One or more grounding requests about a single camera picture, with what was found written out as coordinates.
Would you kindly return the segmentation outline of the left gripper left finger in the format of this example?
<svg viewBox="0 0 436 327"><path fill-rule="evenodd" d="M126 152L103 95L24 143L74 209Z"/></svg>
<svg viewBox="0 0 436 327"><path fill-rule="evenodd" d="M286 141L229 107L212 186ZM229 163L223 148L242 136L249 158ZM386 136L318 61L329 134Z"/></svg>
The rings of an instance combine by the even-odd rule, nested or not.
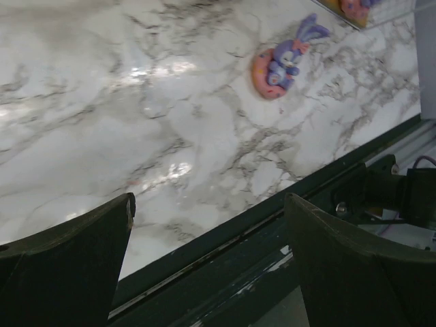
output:
<svg viewBox="0 0 436 327"><path fill-rule="evenodd" d="M2 326L105 326L136 213L132 193L1 246Z"/></svg>

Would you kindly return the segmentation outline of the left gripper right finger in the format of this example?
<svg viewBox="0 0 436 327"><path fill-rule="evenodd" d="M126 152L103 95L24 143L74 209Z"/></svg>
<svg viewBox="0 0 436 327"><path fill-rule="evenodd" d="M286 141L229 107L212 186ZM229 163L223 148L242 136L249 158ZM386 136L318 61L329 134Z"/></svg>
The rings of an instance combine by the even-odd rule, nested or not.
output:
<svg viewBox="0 0 436 327"><path fill-rule="evenodd" d="M284 215L311 326L435 325L435 253L376 236L294 193Z"/></svg>

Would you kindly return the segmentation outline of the purple bunny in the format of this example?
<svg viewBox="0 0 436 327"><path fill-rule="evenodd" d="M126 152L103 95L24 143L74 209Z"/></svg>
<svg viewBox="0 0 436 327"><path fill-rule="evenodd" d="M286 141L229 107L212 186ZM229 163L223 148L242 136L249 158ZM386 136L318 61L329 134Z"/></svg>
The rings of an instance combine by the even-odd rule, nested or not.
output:
<svg viewBox="0 0 436 327"><path fill-rule="evenodd" d="M363 19L368 16L369 10L379 3L379 0L341 0L341 10L345 16L352 19Z"/></svg>
<svg viewBox="0 0 436 327"><path fill-rule="evenodd" d="M300 73L298 64L309 50L310 41L329 35L329 30L317 23L317 14L308 15L300 22L294 38L285 40L254 58L251 78L255 90L265 99L283 97Z"/></svg>

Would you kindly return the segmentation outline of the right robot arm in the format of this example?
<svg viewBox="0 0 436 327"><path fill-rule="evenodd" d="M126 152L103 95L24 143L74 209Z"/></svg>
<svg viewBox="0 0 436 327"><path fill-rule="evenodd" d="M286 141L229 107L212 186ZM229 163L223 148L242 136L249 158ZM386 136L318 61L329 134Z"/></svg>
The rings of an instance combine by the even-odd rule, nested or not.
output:
<svg viewBox="0 0 436 327"><path fill-rule="evenodd" d="M404 224L435 229L435 166L420 156L404 175L394 155L358 164L330 191L332 212L354 225Z"/></svg>

